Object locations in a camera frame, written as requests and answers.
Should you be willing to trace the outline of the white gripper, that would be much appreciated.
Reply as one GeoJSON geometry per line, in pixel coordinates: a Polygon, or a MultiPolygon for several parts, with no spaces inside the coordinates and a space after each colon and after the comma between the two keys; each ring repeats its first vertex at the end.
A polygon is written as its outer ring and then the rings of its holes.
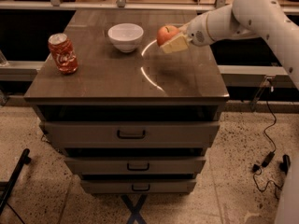
{"type": "Polygon", "coordinates": [[[164,53],[183,51],[190,42],[195,46],[206,46],[225,39],[239,39],[245,33],[245,27],[236,20],[231,5],[198,15],[178,29],[187,35],[177,34],[162,44],[164,53]]]}

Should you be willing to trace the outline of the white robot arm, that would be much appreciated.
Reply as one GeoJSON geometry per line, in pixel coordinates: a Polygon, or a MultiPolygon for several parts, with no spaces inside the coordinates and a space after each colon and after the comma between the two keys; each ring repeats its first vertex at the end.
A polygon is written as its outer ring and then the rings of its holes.
{"type": "Polygon", "coordinates": [[[299,27],[290,21],[278,0],[234,0],[185,23],[159,46],[165,53],[224,39],[262,38],[299,89],[299,27]]]}

